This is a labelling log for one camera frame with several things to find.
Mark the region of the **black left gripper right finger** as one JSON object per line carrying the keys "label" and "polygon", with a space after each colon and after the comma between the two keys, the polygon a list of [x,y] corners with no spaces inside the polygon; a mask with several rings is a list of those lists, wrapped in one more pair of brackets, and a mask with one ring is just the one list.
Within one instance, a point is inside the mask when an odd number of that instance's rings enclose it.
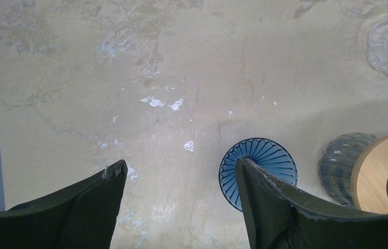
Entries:
{"label": "black left gripper right finger", "polygon": [[320,199],[249,159],[234,172],[251,248],[388,248],[388,214]]}

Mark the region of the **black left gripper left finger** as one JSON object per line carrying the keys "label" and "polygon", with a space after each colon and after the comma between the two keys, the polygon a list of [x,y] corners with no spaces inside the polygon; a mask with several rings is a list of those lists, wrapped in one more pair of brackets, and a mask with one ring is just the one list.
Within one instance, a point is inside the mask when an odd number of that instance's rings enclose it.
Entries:
{"label": "black left gripper left finger", "polygon": [[127,173],[120,160],[73,185],[0,211],[0,248],[109,248]]}

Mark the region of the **blue ribbed glass dripper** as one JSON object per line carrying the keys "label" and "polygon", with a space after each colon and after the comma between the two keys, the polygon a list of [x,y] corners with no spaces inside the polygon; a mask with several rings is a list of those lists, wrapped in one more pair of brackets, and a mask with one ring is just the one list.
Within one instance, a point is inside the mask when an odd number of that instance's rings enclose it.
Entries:
{"label": "blue ribbed glass dripper", "polygon": [[297,167],[285,148],[265,138],[255,137],[242,140],[225,153],[219,167],[221,192],[228,203],[240,212],[242,205],[234,172],[239,159],[249,159],[276,178],[293,186],[297,185]]}

